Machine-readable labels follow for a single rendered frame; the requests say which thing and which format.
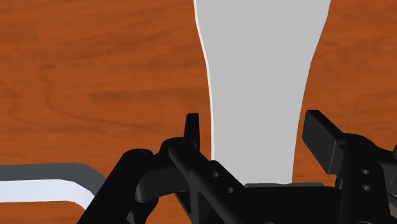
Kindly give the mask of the grey flared flat object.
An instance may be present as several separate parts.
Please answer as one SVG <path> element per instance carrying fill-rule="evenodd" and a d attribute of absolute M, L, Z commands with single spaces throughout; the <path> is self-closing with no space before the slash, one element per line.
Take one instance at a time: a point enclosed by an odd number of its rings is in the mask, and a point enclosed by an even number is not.
<path fill-rule="evenodd" d="M 211 157 L 241 183 L 293 179 L 310 64 L 331 0 L 193 0 Z"/>

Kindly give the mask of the white slab with grey edge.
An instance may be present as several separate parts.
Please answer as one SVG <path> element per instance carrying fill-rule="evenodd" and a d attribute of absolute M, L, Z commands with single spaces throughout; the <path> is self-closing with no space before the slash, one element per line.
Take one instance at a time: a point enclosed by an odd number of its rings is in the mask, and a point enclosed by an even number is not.
<path fill-rule="evenodd" d="M 74 162 L 0 165 L 0 203 L 68 201 L 86 209 L 105 179 Z"/>

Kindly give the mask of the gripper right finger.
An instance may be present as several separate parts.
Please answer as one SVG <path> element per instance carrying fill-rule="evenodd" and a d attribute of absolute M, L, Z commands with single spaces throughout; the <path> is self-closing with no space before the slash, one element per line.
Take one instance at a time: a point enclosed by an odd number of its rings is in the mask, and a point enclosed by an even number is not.
<path fill-rule="evenodd" d="M 338 224 L 397 224 L 391 215 L 382 149 L 364 136 L 342 132 L 319 110 L 308 110 L 302 140 L 341 190 Z"/>

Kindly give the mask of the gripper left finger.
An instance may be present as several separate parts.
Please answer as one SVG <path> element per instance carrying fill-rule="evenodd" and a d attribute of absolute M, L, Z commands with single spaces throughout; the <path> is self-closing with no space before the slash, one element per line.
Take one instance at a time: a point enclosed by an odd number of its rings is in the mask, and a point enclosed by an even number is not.
<path fill-rule="evenodd" d="M 183 137 L 158 153 L 125 152 L 77 224 L 146 224 L 159 198 L 173 194 L 192 224 L 248 224 L 246 189 L 200 152 L 199 116 L 186 116 Z"/>

